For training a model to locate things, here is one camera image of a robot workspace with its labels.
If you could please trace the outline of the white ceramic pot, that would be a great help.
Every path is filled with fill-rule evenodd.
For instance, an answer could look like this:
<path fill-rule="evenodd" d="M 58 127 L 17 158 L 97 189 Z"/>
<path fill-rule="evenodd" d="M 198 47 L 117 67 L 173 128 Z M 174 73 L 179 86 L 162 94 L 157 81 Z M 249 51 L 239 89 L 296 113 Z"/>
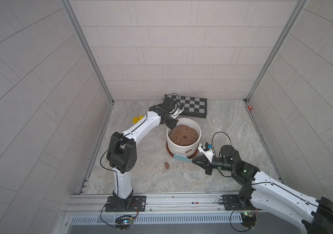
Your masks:
<path fill-rule="evenodd" d="M 179 146 L 179 145 L 176 145 L 174 144 L 173 142 L 171 142 L 171 140 L 169 139 L 168 135 L 169 133 L 171 132 L 171 130 L 169 128 L 167 128 L 167 146 L 169 147 L 170 151 L 173 153 L 173 154 L 181 154 L 181 155 L 186 155 L 186 156 L 191 156 L 196 150 L 198 150 L 198 146 L 199 146 L 199 142 L 201 140 L 201 135 L 202 135 L 202 132 L 201 132 L 201 129 L 199 127 L 199 125 L 191 120 L 191 119 L 187 119 L 187 118 L 179 118 L 178 119 L 178 122 L 177 122 L 177 126 L 178 125 L 187 125 L 191 128 L 194 128 L 197 133 L 199 134 L 199 139 L 192 145 L 190 146 Z"/>

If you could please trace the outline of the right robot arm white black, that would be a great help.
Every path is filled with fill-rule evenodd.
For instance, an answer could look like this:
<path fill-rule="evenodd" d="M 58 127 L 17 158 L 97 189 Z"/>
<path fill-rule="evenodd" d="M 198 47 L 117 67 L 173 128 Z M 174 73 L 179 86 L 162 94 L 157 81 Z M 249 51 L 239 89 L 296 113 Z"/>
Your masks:
<path fill-rule="evenodd" d="M 300 228 L 307 234 L 333 234 L 333 202 L 298 192 L 271 178 L 258 167 L 243 161 L 231 145 L 221 147 L 216 155 L 212 145 L 198 146 L 202 156 L 196 164 L 211 175 L 213 170 L 228 171 L 242 186 L 238 193 L 240 209 L 263 210 Z"/>

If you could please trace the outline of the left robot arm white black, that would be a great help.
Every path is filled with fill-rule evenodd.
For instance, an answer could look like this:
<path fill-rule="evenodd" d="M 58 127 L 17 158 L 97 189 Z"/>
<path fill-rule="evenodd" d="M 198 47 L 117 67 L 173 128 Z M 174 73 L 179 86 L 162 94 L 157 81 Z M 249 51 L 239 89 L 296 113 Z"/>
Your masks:
<path fill-rule="evenodd" d="M 172 130 L 177 125 L 177 117 L 183 112 L 179 105 L 167 107 L 163 104 L 150 107 L 145 116 L 128 130 L 114 132 L 106 159 L 110 171 L 115 176 L 114 197 L 121 202 L 128 202 L 133 195 L 130 171 L 137 161 L 137 144 L 154 128 L 166 125 Z"/>

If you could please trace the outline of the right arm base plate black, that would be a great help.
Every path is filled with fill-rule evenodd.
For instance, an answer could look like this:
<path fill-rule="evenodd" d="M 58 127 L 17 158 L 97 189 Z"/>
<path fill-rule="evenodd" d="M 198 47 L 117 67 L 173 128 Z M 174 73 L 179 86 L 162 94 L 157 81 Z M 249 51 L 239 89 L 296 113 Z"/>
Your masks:
<path fill-rule="evenodd" d="M 238 195 L 222 195 L 223 206 L 226 211 L 245 210 L 247 205 L 240 201 Z"/>

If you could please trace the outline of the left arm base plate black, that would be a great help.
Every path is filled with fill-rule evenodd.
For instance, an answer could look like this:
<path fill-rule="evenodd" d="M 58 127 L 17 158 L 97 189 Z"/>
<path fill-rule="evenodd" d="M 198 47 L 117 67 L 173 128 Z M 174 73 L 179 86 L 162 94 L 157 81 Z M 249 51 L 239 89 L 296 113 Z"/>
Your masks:
<path fill-rule="evenodd" d="M 108 197 L 105 212 L 144 212 L 146 196 L 130 196 L 129 199 L 120 199 L 115 195 Z"/>

